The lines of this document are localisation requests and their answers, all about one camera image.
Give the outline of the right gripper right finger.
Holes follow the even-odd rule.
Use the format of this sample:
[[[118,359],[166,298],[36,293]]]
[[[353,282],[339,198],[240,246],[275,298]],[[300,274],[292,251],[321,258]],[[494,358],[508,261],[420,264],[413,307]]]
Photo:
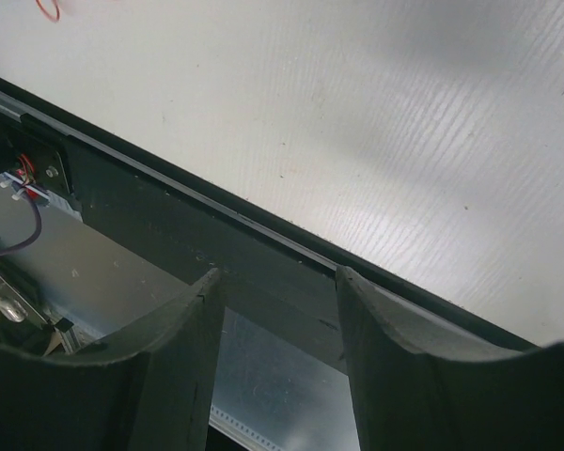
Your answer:
[[[364,450],[564,450],[564,342],[496,346],[336,275],[352,409]]]

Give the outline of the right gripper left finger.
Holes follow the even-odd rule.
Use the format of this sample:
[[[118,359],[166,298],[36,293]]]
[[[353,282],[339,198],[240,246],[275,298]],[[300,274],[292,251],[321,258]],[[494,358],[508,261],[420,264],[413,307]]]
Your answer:
[[[0,344],[0,450],[202,450],[225,313],[214,269],[73,355]]]

